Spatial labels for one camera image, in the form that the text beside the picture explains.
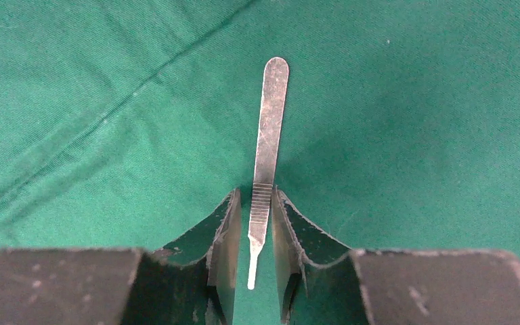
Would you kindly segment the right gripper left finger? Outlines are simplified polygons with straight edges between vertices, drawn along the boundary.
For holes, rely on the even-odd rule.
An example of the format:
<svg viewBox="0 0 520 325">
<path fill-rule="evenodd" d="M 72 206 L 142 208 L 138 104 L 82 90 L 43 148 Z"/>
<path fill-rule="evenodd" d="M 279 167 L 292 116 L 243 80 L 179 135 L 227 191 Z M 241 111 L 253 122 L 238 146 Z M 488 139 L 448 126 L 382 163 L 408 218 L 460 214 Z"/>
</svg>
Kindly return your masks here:
<svg viewBox="0 0 520 325">
<path fill-rule="evenodd" d="M 0 324 L 231 324 L 240 190 L 155 251 L 1 248 Z"/>
</svg>

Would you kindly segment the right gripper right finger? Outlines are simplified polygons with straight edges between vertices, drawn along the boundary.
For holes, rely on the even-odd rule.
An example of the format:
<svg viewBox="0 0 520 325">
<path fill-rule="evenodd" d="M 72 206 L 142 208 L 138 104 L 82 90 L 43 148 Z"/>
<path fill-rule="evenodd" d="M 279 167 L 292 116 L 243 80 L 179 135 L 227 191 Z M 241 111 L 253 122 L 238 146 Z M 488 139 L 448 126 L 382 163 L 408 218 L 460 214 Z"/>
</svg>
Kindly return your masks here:
<svg viewBox="0 0 520 325">
<path fill-rule="evenodd" d="M 351 248 L 272 192 L 284 324 L 520 324 L 520 260 L 490 249 Z"/>
</svg>

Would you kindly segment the steel scalpel handle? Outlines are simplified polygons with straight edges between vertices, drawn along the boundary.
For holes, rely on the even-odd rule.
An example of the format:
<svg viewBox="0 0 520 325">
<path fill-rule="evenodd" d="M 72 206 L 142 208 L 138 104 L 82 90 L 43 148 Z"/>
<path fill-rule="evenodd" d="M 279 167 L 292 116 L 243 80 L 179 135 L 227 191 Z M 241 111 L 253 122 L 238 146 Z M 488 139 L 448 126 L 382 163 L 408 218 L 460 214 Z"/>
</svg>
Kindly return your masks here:
<svg viewBox="0 0 520 325">
<path fill-rule="evenodd" d="M 247 288 L 249 290 L 255 288 L 258 259 L 265 244 L 288 77 L 289 66 L 284 58 L 274 57 L 267 61 L 263 70 L 251 209 L 248 222 L 250 261 Z"/>
</svg>

